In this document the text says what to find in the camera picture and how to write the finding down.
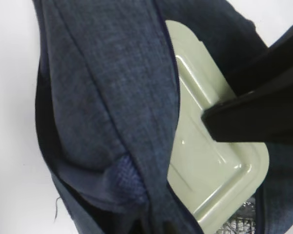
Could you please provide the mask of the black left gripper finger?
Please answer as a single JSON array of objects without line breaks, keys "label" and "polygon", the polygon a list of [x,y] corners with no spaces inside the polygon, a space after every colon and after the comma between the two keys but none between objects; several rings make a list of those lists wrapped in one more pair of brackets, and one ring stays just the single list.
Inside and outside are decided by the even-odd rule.
[{"label": "black left gripper finger", "polygon": [[293,26],[230,77],[236,97],[202,114],[218,142],[293,142]]}]

